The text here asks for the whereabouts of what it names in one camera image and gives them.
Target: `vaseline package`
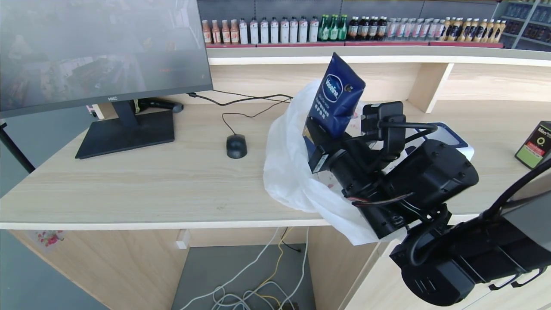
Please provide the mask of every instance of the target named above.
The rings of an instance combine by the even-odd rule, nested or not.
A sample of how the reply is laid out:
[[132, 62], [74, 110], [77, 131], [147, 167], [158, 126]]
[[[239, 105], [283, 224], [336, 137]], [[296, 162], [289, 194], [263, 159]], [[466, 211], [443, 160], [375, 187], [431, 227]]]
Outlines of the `vaseline package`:
[[[307, 122], [315, 121], [331, 137], [340, 138], [354, 115], [364, 88], [365, 82], [344, 60], [333, 53], [306, 118]], [[302, 135], [310, 157], [316, 145], [306, 125]]]

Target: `robotic arm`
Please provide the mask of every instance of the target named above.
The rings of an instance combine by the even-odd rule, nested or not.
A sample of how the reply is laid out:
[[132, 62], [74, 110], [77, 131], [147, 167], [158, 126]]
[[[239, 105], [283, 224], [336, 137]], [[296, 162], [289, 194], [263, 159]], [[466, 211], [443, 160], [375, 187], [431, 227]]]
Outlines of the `robotic arm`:
[[[513, 184], [479, 217], [450, 226], [446, 201], [476, 185], [478, 173], [457, 149], [429, 139], [385, 174], [382, 169], [407, 142], [436, 130], [407, 123], [402, 102], [364, 106], [359, 137], [333, 139], [314, 119], [306, 127], [316, 145], [312, 172], [331, 171], [379, 238], [419, 221], [390, 255], [419, 298], [450, 306], [475, 284], [514, 275], [504, 286], [520, 287], [527, 283], [516, 281], [520, 275], [539, 269], [537, 277], [551, 265], [551, 177], [524, 188], [551, 161]], [[406, 128], [424, 131], [406, 138]], [[369, 147], [375, 141], [383, 141], [381, 150]], [[510, 201], [520, 189], [519, 199]]]

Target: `desk surface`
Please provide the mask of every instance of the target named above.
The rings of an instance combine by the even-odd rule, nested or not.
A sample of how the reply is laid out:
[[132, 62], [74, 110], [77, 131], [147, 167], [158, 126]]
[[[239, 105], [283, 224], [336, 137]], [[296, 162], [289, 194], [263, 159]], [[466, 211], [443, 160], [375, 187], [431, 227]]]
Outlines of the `desk surface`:
[[[225, 154], [223, 111], [253, 114], [269, 103], [188, 105], [175, 115], [176, 142], [74, 159], [82, 133], [0, 201], [2, 229], [168, 229], [327, 225], [316, 213], [274, 201], [262, 182], [266, 135], [281, 104], [254, 119], [229, 115], [247, 138], [242, 159]], [[406, 104], [408, 121], [444, 121], [474, 146], [480, 183], [450, 201], [455, 215], [479, 213], [527, 168], [513, 155], [548, 103], [443, 101], [432, 114]]]

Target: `white plastic bag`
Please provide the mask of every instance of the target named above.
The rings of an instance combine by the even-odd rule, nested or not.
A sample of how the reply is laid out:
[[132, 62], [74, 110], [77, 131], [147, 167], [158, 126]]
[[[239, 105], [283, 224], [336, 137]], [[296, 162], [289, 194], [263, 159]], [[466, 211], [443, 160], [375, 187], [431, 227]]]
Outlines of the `white plastic bag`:
[[[318, 212], [329, 224], [345, 235], [353, 245], [379, 239], [360, 211], [341, 194], [342, 187], [330, 172], [312, 174], [302, 131], [320, 81], [308, 84], [293, 98], [285, 113], [277, 118], [268, 133], [264, 188], [285, 206], [305, 212]], [[347, 132], [359, 134], [359, 118], [364, 104], [358, 103]], [[392, 240], [398, 231], [384, 240]]]

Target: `gray floor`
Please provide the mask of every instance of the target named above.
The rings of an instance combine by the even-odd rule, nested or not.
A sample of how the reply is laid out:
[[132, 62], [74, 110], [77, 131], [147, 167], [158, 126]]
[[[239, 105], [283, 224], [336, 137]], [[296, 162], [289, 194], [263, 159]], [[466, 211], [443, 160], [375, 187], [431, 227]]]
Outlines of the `gray floor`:
[[[74, 108], [12, 117], [6, 121], [6, 131], [10, 137], [31, 162], [39, 166], [85, 130], [94, 119], [86, 108]], [[3, 196], [23, 180], [27, 173], [2, 145], [0, 152], [0, 196]], [[216, 285], [232, 278], [254, 260], [261, 248], [255, 246], [192, 249], [182, 273], [173, 309], [178, 310], [178, 307], [182, 307], [191, 298], [209, 292]], [[278, 255], [277, 247], [270, 246], [248, 272], [228, 286], [228, 292], [241, 295], [244, 290], [255, 288], [265, 277], [272, 274]], [[274, 279], [287, 293], [293, 291], [300, 277], [302, 255], [303, 253], [286, 249], [279, 265], [278, 274]], [[299, 303], [301, 310], [314, 310], [314, 294], [307, 267], [303, 283], [292, 300]], [[272, 287], [262, 292], [283, 300], [277, 289]], [[2, 310], [107, 309], [5, 231], [0, 231], [0, 296]], [[251, 297], [250, 304], [253, 309], [268, 308], [255, 297]], [[188, 309], [210, 309], [212, 305], [212, 299], [205, 298], [193, 303]]]

